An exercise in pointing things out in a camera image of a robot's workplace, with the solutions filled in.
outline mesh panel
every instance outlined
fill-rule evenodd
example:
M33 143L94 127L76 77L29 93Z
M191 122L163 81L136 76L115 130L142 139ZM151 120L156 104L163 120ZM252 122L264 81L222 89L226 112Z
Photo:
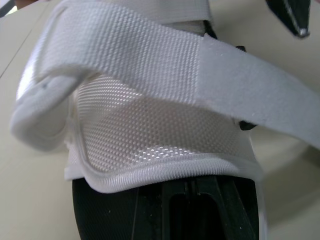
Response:
M249 138L231 119L145 97L111 77L82 84L77 109L88 162L100 172L195 154L254 159Z

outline white woven strap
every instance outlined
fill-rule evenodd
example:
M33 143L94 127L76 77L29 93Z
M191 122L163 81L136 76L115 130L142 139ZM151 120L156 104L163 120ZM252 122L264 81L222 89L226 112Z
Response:
M159 24L212 20L208 0L64 0L60 7L83 3L117 4Z
M39 41L29 76L39 84L24 91L12 118L13 133L23 141L54 146L59 134L39 137L43 133L32 133L35 122L59 108L84 79L103 73L146 96L207 108L320 149L320 98L293 76L209 36L158 25L119 5L67 3L72 7L56 10Z

